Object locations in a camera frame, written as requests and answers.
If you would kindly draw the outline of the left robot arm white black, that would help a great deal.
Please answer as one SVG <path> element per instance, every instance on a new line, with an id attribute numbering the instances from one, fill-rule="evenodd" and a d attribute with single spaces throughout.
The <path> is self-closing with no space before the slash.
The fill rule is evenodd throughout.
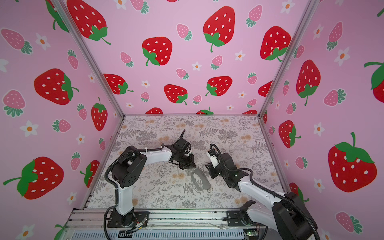
<path id="1" fill-rule="evenodd" d="M 133 188 L 145 166 L 166 162 L 182 170 L 195 169 L 191 144 L 162 145 L 156 149 L 137 149 L 129 146 L 106 170 L 105 181 L 115 189 L 115 205 L 109 207 L 104 217 L 105 228 L 135 228 Z"/>

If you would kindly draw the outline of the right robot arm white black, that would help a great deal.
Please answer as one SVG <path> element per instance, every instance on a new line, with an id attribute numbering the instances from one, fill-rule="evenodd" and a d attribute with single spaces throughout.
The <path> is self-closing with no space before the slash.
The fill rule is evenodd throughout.
<path id="1" fill-rule="evenodd" d="M 301 198 L 293 192 L 283 194 L 256 182 L 254 172 L 236 168 L 226 153 L 207 152 L 206 165 L 212 179 L 222 177 L 229 188 L 250 196 L 257 202 L 241 208 L 247 225 L 261 223 L 279 233 L 283 240 L 319 240 L 318 227 Z"/>

